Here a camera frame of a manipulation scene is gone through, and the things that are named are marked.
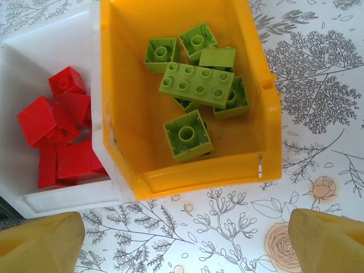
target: red building block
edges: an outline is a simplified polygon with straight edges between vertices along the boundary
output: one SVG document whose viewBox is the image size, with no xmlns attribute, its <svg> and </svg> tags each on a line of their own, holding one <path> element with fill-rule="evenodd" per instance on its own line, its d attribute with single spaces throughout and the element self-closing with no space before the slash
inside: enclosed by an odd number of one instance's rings
<svg viewBox="0 0 364 273">
<path fill-rule="evenodd" d="M 72 180 L 60 180 L 57 178 L 57 154 L 53 151 L 39 151 L 39 177 L 38 187 L 66 187 L 75 185 Z"/>
<path fill-rule="evenodd" d="M 29 146 L 33 148 L 59 151 L 79 135 L 67 110 L 43 96 L 17 117 Z"/>
<path fill-rule="evenodd" d="M 57 100 L 67 108 L 76 124 L 91 128 L 91 96 L 63 93 Z"/>
<path fill-rule="evenodd" d="M 72 67 L 67 67 L 49 78 L 49 85 L 56 100 L 64 93 L 86 94 L 81 75 Z"/>
<path fill-rule="evenodd" d="M 93 163 L 94 156 L 91 140 L 67 145 L 58 153 L 58 178 L 79 181 L 107 175 Z"/>
</svg>

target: printed rose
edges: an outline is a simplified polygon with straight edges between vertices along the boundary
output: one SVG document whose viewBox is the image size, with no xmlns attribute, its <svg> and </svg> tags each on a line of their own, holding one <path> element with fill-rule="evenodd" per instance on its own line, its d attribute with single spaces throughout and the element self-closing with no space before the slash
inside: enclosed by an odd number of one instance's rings
<svg viewBox="0 0 364 273">
<path fill-rule="evenodd" d="M 333 196 L 336 190 L 334 180 L 327 176 L 320 176 L 313 184 L 310 193 L 315 199 L 325 199 Z"/>
<path fill-rule="evenodd" d="M 278 273 L 301 272 L 300 263 L 288 236 L 288 223 L 275 224 L 268 231 L 264 249 Z"/>
</svg>

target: table surface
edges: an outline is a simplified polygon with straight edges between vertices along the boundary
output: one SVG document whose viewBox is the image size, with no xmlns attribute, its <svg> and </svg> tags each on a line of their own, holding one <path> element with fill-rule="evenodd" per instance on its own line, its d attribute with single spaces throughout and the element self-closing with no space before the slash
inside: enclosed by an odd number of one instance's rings
<svg viewBox="0 0 364 273">
<path fill-rule="evenodd" d="M 90 2 L 1 1 L 0 34 Z M 250 6 L 283 94 L 283 178 L 82 211 L 74 272 L 298 273 L 293 209 L 364 221 L 362 1 Z"/>
</svg>

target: yellow object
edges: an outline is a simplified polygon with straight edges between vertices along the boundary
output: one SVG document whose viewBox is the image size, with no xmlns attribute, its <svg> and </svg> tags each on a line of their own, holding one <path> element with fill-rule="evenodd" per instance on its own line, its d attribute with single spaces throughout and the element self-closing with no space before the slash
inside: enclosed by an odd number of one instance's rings
<svg viewBox="0 0 364 273">
<path fill-rule="evenodd" d="M 363 273 L 364 223 L 295 209 L 288 227 L 303 273 Z"/>
<path fill-rule="evenodd" d="M 163 75 L 143 61 L 150 38 L 178 37 L 202 22 L 219 47 L 237 49 L 235 73 L 251 108 L 245 117 L 217 121 L 202 107 L 213 158 L 179 164 L 163 124 L 184 112 L 158 92 Z M 279 96 L 247 0 L 103 0 L 101 46 L 104 144 L 138 199 L 281 177 Z M 181 62 L 188 62 L 184 51 Z"/>
<path fill-rule="evenodd" d="M 0 273 L 72 273 L 85 238 L 77 212 L 0 232 Z"/>
</svg>

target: storage bin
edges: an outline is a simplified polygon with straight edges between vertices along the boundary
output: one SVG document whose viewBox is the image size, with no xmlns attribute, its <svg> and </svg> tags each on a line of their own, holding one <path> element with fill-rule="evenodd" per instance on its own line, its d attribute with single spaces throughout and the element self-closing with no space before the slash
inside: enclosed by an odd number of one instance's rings
<svg viewBox="0 0 364 273">
<path fill-rule="evenodd" d="M 99 2 L 0 38 L 0 196 L 25 218 L 123 201 L 108 177 L 39 189 L 39 151 L 27 145 L 16 119 L 37 97 L 52 98 L 48 78 L 69 65 L 81 73 L 87 90 L 97 86 L 99 59 Z"/>
<path fill-rule="evenodd" d="M 219 47 L 237 49 L 235 73 L 244 78 L 250 112 L 218 121 L 202 107 L 213 157 L 179 164 L 163 123 L 184 111 L 158 92 L 163 75 L 150 73 L 144 58 L 150 38 L 178 37 L 202 22 Z M 124 177 L 138 199 L 281 177 L 279 96 L 247 0 L 103 0 L 101 44 L 102 120 L 94 123 L 94 149 L 111 178 L 123 185 Z M 183 50 L 181 62 L 187 63 Z"/>
</svg>

